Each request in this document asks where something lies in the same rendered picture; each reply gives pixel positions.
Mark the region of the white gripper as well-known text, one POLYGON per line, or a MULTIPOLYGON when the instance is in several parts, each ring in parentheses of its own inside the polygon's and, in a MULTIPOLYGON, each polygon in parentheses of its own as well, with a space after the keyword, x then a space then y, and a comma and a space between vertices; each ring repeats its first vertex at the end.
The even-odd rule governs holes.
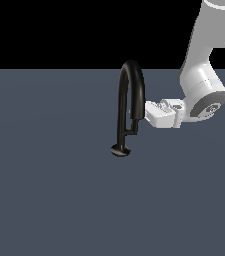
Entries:
POLYGON ((180 99, 162 99, 159 103, 145 103, 145 119, 154 128, 179 128, 185 114, 180 99))

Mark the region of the black arched faucet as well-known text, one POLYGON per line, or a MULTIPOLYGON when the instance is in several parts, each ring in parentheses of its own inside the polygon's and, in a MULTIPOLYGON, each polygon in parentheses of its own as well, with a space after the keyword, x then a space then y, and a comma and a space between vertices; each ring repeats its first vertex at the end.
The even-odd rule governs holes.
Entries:
POLYGON ((111 147, 116 157, 125 157, 131 149, 125 144, 127 94, 130 94, 130 119, 145 117, 145 83, 142 70, 135 60, 127 60, 120 71, 118 84, 117 143, 111 147))

